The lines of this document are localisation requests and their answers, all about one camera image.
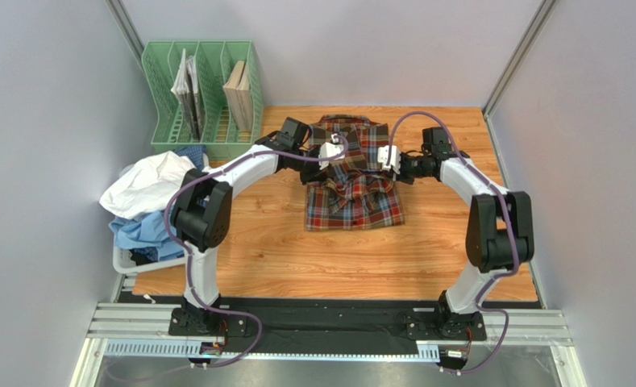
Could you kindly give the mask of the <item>plaid long sleeve shirt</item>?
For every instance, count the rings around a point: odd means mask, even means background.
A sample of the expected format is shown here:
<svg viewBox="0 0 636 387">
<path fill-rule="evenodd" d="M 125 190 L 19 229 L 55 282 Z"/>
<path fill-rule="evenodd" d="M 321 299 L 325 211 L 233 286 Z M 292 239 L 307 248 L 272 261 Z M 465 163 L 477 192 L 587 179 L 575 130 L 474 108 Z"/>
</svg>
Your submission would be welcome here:
<svg viewBox="0 0 636 387">
<path fill-rule="evenodd" d="M 405 223 L 396 183 L 377 161 L 389 145 L 389 126 L 363 115 L 329 114 L 310 124 L 309 149 L 319 149 L 332 134 L 347 139 L 342 160 L 302 179 L 306 182 L 307 231 L 369 230 Z"/>
</svg>

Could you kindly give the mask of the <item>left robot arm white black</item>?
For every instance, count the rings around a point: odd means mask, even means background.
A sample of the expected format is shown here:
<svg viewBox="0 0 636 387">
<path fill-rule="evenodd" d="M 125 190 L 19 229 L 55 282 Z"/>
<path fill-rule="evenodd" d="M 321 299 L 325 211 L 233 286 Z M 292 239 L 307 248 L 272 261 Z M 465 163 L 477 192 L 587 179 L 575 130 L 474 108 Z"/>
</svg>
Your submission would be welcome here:
<svg viewBox="0 0 636 387">
<path fill-rule="evenodd" d="M 222 335 L 230 311 L 219 306 L 218 250 L 231 225 L 234 198 L 282 169 L 319 169 L 318 151 L 307 151 L 309 125 L 287 118 L 281 129 L 258 139 L 244 154 L 211 169 L 192 169 L 168 203 L 166 215 L 186 256 L 185 293 L 172 314 L 170 335 Z"/>
</svg>

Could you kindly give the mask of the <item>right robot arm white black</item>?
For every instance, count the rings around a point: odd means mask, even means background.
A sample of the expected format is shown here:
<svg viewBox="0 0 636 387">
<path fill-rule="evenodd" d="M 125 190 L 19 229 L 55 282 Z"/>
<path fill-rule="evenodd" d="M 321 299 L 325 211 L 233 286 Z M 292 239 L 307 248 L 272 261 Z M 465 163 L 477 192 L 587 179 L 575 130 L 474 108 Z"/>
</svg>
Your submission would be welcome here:
<svg viewBox="0 0 636 387">
<path fill-rule="evenodd" d="M 477 327 L 490 291 L 534 256 L 530 196 L 492 181 L 442 127 L 423 130 L 417 156 L 388 144 L 379 148 L 377 159 L 397 181 L 412 184 L 418 178 L 433 177 L 468 205 L 468 262 L 455 284 L 439 296 L 434 328 L 444 338 L 455 338 Z"/>
</svg>

